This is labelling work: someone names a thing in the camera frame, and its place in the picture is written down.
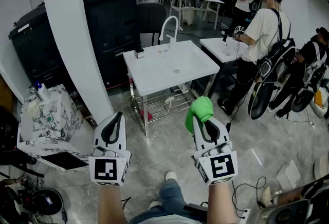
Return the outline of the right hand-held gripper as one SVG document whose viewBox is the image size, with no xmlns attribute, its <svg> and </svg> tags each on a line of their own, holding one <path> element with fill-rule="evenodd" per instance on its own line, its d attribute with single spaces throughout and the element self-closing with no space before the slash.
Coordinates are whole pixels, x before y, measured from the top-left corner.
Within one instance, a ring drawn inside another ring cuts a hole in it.
<svg viewBox="0 0 329 224">
<path fill-rule="evenodd" d="M 214 117 L 205 125 L 196 116 L 192 121 L 197 149 L 192 159 L 205 184 L 210 186 L 232 180 L 238 175 L 237 153 L 232 150 L 226 126 Z"/>
</svg>

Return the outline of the green cloth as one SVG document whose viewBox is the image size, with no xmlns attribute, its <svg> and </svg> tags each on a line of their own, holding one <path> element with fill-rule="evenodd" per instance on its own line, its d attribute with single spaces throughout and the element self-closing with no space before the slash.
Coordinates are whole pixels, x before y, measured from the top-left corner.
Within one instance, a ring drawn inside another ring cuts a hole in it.
<svg viewBox="0 0 329 224">
<path fill-rule="evenodd" d="M 194 134 L 193 117 L 196 116 L 202 125 L 213 117 L 213 104 L 208 97 L 198 97 L 190 106 L 185 119 L 186 129 Z"/>
</svg>

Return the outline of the person's right forearm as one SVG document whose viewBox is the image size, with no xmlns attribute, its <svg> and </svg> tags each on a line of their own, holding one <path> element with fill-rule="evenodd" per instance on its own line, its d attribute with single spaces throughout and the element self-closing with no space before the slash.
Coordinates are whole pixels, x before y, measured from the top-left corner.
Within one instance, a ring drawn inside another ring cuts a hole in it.
<svg viewBox="0 0 329 224">
<path fill-rule="evenodd" d="M 209 186 L 207 224 L 238 224 L 228 181 Z"/>
</svg>

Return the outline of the person's left forearm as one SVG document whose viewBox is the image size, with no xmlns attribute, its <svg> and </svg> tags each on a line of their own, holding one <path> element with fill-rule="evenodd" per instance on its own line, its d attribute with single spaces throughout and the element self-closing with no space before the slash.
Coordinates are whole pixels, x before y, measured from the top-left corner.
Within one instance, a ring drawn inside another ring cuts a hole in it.
<svg viewBox="0 0 329 224">
<path fill-rule="evenodd" d="M 98 224 L 126 224 L 120 187 L 100 186 Z"/>
</svg>

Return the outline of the metal sink stand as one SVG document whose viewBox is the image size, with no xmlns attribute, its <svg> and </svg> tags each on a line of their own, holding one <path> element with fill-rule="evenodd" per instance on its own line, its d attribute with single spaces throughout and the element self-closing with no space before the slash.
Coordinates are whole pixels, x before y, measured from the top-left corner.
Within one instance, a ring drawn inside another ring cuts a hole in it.
<svg viewBox="0 0 329 224">
<path fill-rule="evenodd" d="M 132 105 L 140 116 L 146 137 L 149 137 L 150 123 L 189 109 L 192 102 L 200 96 L 195 89 L 198 79 L 183 83 L 189 90 L 187 94 L 182 94 L 177 84 L 148 95 L 142 95 L 138 92 L 137 84 L 131 73 L 128 73 L 128 78 Z"/>
</svg>

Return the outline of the marble pattern sink cabinet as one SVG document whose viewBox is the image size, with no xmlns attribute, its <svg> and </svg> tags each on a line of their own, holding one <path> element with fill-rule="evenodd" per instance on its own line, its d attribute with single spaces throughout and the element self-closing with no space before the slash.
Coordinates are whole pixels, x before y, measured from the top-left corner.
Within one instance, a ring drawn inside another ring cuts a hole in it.
<svg viewBox="0 0 329 224">
<path fill-rule="evenodd" d="M 64 85 L 48 91 L 48 103 L 41 102 L 35 94 L 24 101 L 17 148 L 57 170 L 87 170 L 94 130 Z"/>
</svg>

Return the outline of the person's blue jeans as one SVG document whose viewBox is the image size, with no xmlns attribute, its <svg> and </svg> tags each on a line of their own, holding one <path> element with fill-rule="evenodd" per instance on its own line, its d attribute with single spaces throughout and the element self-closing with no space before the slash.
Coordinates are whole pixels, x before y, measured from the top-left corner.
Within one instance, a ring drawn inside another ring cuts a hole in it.
<svg viewBox="0 0 329 224">
<path fill-rule="evenodd" d="M 161 209 L 147 210 L 132 218 L 129 221 L 129 224 L 139 224 L 140 222 L 152 217 L 174 214 L 200 221 L 198 216 L 195 216 L 191 212 L 184 209 L 184 206 L 187 203 L 184 201 L 181 188 L 177 181 L 172 179 L 165 181 L 159 190 L 159 199 L 161 203 Z"/>
</svg>

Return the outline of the black waist battery pack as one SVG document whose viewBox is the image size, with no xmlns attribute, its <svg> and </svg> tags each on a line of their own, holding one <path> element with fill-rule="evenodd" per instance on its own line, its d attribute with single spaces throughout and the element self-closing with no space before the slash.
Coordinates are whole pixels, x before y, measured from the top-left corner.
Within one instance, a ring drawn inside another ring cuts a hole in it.
<svg viewBox="0 0 329 224">
<path fill-rule="evenodd" d="M 191 212 L 193 215 L 198 216 L 201 222 L 207 222 L 208 208 L 201 205 L 189 203 L 184 206 L 184 209 Z"/>
</svg>

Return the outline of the white sink basin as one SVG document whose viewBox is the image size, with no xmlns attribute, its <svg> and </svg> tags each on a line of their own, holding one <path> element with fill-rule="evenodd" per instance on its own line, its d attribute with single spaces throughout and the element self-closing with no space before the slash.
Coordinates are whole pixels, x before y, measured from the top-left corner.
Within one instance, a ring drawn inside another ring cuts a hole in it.
<svg viewBox="0 0 329 224">
<path fill-rule="evenodd" d="M 144 49 L 144 57 L 137 59 L 134 51 L 123 54 L 128 72 L 142 95 L 187 83 L 218 73 L 220 67 L 191 40 Z"/>
</svg>

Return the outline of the white sink with black faucet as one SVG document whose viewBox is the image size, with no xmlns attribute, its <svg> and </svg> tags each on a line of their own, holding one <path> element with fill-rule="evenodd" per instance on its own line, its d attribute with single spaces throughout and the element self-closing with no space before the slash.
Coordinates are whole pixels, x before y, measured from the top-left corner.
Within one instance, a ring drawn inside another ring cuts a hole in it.
<svg viewBox="0 0 329 224">
<path fill-rule="evenodd" d="M 220 62 L 227 63 L 238 60 L 244 54 L 248 46 L 232 38 L 200 39 L 200 44 L 212 53 Z"/>
</svg>

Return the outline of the black round floor device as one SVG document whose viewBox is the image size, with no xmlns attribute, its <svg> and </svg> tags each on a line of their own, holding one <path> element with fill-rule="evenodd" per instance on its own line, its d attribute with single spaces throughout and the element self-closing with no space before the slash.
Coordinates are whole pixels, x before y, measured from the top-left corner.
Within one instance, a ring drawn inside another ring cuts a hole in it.
<svg viewBox="0 0 329 224">
<path fill-rule="evenodd" d="M 52 189 L 42 189 L 34 192 L 31 204 L 34 213 L 47 216 L 55 215 L 63 209 L 61 195 Z"/>
</svg>

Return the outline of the white curved faucet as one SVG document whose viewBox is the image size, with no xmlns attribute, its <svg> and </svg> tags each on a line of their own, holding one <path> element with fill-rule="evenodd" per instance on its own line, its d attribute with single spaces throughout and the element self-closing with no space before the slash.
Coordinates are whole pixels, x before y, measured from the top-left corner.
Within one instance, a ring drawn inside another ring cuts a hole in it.
<svg viewBox="0 0 329 224">
<path fill-rule="evenodd" d="M 159 40 L 160 41 L 163 41 L 163 34 L 164 34 L 164 30 L 165 30 L 165 26 L 166 24 L 168 23 L 169 20 L 171 19 L 175 19 L 176 20 L 176 26 L 175 26 L 175 31 L 174 31 L 174 36 L 169 36 L 168 37 L 170 38 L 170 42 L 168 44 L 168 48 L 171 49 L 172 46 L 174 46 L 177 42 L 177 33 L 178 33 L 178 27 L 179 27 L 179 21 L 178 21 L 178 18 L 176 16 L 169 16 L 163 23 L 162 25 L 162 29 L 161 29 L 161 33 L 160 33 L 160 36 L 159 36 Z"/>
</svg>

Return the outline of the large black printer machine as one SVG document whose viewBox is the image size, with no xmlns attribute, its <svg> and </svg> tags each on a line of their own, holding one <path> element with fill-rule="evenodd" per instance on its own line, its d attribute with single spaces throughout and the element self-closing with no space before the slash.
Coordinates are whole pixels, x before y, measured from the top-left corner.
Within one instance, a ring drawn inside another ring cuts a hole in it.
<svg viewBox="0 0 329 224">
<path fill-rule="evenodd" d="M 32 84 L 47 88 L 63 84 L 76 90 L 54 40 L 45 5 L 42 3 L 14 23 L 8 35 Z"/>
<path fill-rule="evenodd" d="M 125 52 L 140 47 L 136 0 L 83 0 L 90 39 L 106 88 L 125 83 Z"/>
</svg>

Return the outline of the white waste bin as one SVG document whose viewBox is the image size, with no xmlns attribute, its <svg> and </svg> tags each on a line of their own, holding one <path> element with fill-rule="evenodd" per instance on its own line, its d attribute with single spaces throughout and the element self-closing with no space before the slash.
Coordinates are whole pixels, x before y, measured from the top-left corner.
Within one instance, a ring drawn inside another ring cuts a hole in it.
<svg viewBox="0 0 329 224">
<path fill-rule="evenodd" d="M 186 25 L 192 25 L 194 21 L 194 10 L 186 9 L 182 11 L 182 23 Z"/>
</svg>

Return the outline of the dark grey chair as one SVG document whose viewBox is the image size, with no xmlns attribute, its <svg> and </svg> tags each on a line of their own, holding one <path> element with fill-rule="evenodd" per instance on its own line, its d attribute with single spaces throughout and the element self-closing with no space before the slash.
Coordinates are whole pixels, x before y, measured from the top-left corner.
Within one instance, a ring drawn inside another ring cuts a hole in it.
<svg viewBox="0 0 329 224">
<path fill-rule="evenodd" d="M 155 34 L 158 34 L 157 44 L 160 44 L 162 25 L 167 18 L 167 12 L 161 3 L 140 3 L 137 5 L 137 25 L 139 34 L 151 33 L 152 46 Z"/>
</svg>

